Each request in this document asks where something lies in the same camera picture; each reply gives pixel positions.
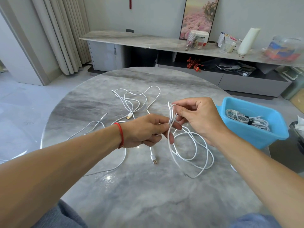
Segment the black cable tie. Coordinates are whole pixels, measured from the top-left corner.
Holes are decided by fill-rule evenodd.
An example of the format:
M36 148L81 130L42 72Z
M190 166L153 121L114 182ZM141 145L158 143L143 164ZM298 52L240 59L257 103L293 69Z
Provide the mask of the black cable tie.
M252 123L253 123L253 121L254 121L254 120L250 118L247 124L251 126Z

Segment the blue plastic basket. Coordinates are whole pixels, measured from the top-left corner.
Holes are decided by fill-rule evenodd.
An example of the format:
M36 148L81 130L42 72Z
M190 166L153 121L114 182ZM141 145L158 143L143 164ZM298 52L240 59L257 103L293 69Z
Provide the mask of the blue plastic basket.
M285 140L289 137L282 115L274 109L232 97L224 98L222 105L216 107L226 126L258 149L269 146L276 140ZM263 116L262 119L269 122L270 131L228 118L226 116L227 109L239 111L249 117Z

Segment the red string bracelet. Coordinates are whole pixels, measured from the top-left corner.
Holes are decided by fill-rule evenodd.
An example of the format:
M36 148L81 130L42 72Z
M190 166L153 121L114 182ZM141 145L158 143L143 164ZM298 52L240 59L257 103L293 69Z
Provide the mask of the red string bracelet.
M120 148L123 147L123 145L124 145L124 144L123 144L123 138L124 138L123 135L124 135L124 134L123 134L123 130L121 129L120 124L117 123L117 122L115 122L114 124L118 125L119 131L120 131L121 143L119 144L119 147L118 147L118 148L120 149Z

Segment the round table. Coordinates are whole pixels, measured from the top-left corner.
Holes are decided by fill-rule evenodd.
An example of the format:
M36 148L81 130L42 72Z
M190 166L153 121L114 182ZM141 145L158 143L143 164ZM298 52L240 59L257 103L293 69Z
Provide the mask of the round table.
M42 147L65 141L105 113L108 113L103 121L105 126L127 115L111 90L125 88L143 92L154 85L161 89L161 94L149 111L165 116L169 115L168 101L208 96L215 104L221 104L223 98L229 96L202 78L176 70L155 67L114 70L87 80L58 103L45 127ZM152 102L158 92L157 88L151 88L146 93L148 102ZM137 99L143 103L144 97ZM145 109L135 116L146 115ZM194 144L187 135L179 136L175 143L184 157L194 154ZM195 163L203 166L206 152L199 149ZM147 146L128 149L126 160L118 169L81 178L63 200L89 227L226 227L233 219L261 208L255 194L214 147L210 147L215 158L213 166L196 179L180 171L165 138L153 150L158 164L153 165ZM124 150L117 149L90 172L111 169L123 157ZM198 172L178 161L188 173Z

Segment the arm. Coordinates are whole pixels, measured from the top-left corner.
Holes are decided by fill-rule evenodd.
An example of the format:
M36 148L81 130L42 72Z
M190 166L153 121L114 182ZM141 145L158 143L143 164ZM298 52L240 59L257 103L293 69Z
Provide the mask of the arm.
M191 126L215 146L283 227L304 224L304 179L230 131L211 98L173 102L180 124Z
M167 136L168 122L167 117L149 114L122 123L124 147L142 143L153 146L161 140L160 134ZM181 129L177 122L175 127ZM1 164L1 226L34 225L86 172L117 149L120 142L119 128L112 125Z

